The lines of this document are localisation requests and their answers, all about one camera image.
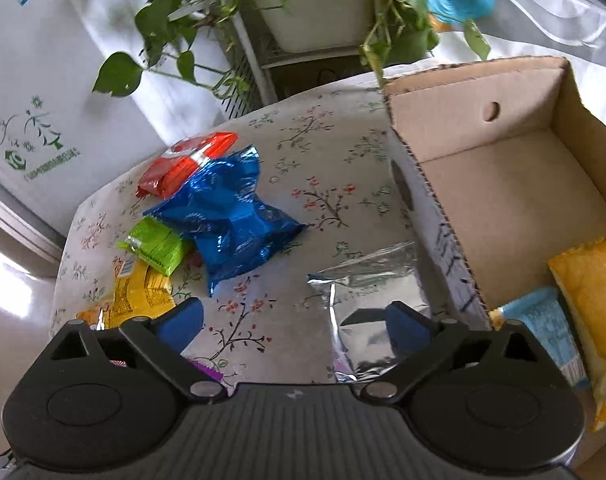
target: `blue foil wrapper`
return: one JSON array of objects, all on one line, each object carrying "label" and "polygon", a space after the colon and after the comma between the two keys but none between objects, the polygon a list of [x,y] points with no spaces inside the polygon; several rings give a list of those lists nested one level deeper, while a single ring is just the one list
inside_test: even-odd
[{"label": "blue foil wrapper", "polygon": [[259,173],[259,154],[248,146],[212,160],[144,213],[194,240],[210,297],[218,282],[256,269],[305,228],[256,196]]}]

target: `tablecloth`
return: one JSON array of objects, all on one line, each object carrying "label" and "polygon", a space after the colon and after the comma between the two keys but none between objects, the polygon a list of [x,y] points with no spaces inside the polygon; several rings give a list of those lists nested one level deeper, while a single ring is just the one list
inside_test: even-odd
[{"label": "tablecloth", "polygon": [[[424,60],[411,70],[434,65],[435,60]],[[401,66],[389,73],[407,71]],[[308,228],[265,265],[220,283],[213,298],[198,257],[187,257],[172,275],[173,297],[177,303],[200,298],[205,325],[183,355],[222,372],[228,386],[334,380],[327,313],[306,278],[413,236],[385,161],[387,125],[381,91],[370,73],[303,92],[217,128],[238,132],[235,148],[256,146],[259,197]],[[125,256],[116,242],[158,203],[155,197],[134,197],[148,165],[123,174],[78,208],[54,292],[52,335],[112,290],[115,268]]]}]

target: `floral pattern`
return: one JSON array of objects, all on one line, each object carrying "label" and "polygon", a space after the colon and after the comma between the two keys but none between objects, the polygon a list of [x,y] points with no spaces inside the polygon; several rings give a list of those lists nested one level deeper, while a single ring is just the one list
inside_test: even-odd
[{"label": "floral pattern", "polygon": [[[239,381],[333,380],[327,313],[309,273],[407,240],[407,212],[384,163],[387,115],[371,75],[337,81],[218,127],[236,148],[261,154],[257,193],[309,228],[253,272],[207,294],[206,269],[191,253],[172,275],[176,303],[198,297],[201,332],[183,355]],[[54,292],[51,335],[88,303],[113,294],[125,258],[116,246],[158,199],[134,197],[148,160],[78,208]]]}]

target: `corrugated cardboard edge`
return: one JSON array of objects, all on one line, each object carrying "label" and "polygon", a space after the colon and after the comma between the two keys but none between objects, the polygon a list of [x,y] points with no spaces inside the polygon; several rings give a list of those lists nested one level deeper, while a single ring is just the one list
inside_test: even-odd
[{"label": "corrugated cardboard edge", "polygon": [[566,58],[555,56],[521,56],[493,59],[483,63],[447,64],[388,79],[383,87],[383,95],[388,113],[390,113],[388,99],[395,95],[507,72],[545,68],[562,68],[565,70],[568,67],[570,67],[570,62]]},{"label": "corrugated cardboard edge", "polygon": [[[427,178],[427,175],[425,174],[425,171],[423,171],[423,168],[421,166],[421,164],[419,163],[419,161],[417,160],[416,156],[414,155],[413,151],[410,149],[410,146],[408,145],[407,142],[405,142],[405,140],[403,139],[403,137],[401,137],[398,132],[394,129],[394,127],[390,127],[390,130],[395,134],[395,136],[397,136],[397,139],[400,140],[400,142],[403,144],[405,151],[407,152],[407,155],[410,157],[410,159],[414,162],[416,169],[418,170],[418,173],[421,175],[421,178],[423,179],[423,183],[425,184],[425,188],[429,191],[430,193],[430,198],[432,198],[432,200],[434,201],[434,203],[437,205],[437,207],[439,208],[439,212],[441,213],[441,215],[443,216],[443,218],[445,219],[445,222],[448,226],[449,231],[452,234],[453,240],[456,243],[456,245],[458,245],[459,248],[462,249],[461,243],[459,242],[459,239],[457,238],[457,234],[454,231],[454,228],[452,227],[451,222],[449,221],[449,218],[447,216],[447,214],[445,213],[445,209],[443,208],[443,205],[441,204],[441,201],[438,199],[438,197],[436,196],[435,191],[432,188],[432,184],[430,183],[429,179]],[[459,312],[464,312],[467,307],[472,304],[472,302],[474,302],[475,300],[478,300],[479,303],[481,304],[481,306],[484,308],[484,310],[487,312],[488,311],[488,306],[483,298],[483,294],[481,293],[480,288],[478,288],[477,285],[477,279],[474,276],[474,272],[472,272],[472,268],[470,267],[470,264],[468,263],[468,259],[465,256],[465,252],[461,250],[461,254],[463,254],[463,263],[465,265],[465,268],[467,270],[467,272],[469,272],[473,283],[470,283],[470,285],[472,285],[472,287],[474,288],[474,291],[476,292],[475,296],[472,296],[471,298],[469,298],[467,304],[463,304],[461,306],[461,308],[459,308]]]}]

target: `yellow snack package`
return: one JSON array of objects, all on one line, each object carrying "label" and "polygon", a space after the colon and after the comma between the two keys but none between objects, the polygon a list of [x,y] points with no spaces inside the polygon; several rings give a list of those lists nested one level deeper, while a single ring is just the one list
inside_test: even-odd
[{"label": "yellow snack package", "polygon": [[606,426],[606,238],[548,260],[568,302],[596,401],[593,431]]},{"label": "yellow snack package", "polygon": [[105,328],[134,316],[159,317],[174,306],[170,278],[130,254],[116,277],[114,303],[107,311]]}]

